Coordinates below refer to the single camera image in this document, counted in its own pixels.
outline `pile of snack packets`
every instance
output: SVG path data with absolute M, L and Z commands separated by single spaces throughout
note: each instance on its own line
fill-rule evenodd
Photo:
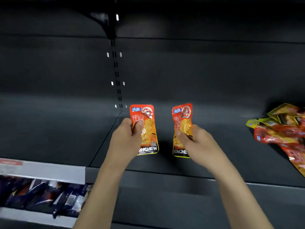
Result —
M 178 105 L 172 109 L 174 129 L 185 133 L 191 140 L 193 139 L 192 115 L 193 106 L 190 103 Z M 155 126 L 154 107 L 151 104 L 133 104 L 130 106 L 130 118 L 132 120 L 132 130 L 139 120 L 144 120 L 142 144 L 138 155 L 157 153 L 159 151 L 159 145 Z M 173 136 L 173 155 L 179 158 L 190 158 L 182 143 L 177 138 L 176 132 L 174 132 Z
M 282 104 L 270 111 L 268 116 L 249 120 L 246 125 L 254 129 L 255 140 L 279 145 L 305 177 L 305 109 Z
M 0 206 L 78 217 L 93 185 L 0 176 Z

